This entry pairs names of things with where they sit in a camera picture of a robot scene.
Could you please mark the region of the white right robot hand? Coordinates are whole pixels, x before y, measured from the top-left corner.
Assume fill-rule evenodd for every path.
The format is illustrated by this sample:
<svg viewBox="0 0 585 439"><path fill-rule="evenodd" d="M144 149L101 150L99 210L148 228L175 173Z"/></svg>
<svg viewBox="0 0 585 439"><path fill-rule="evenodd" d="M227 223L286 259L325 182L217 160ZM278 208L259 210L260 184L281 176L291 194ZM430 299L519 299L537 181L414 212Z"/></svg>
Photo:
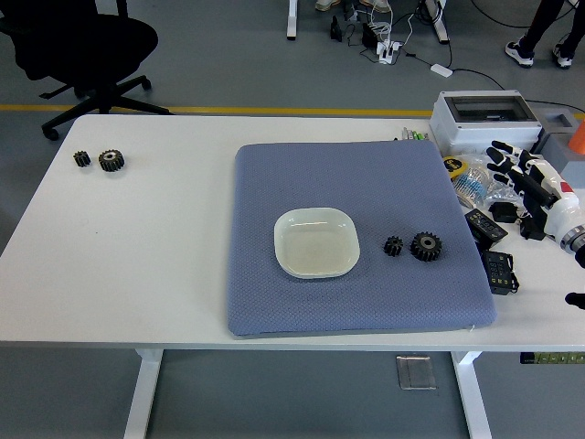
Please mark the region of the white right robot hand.
<svg viewBox="0 0 585 439"><path fill-rule="evenodd" d="M494 179L511 187L542 232L566 252L584 237L584 210L572 187L544 158L494 140L486 149Z"/></svg>

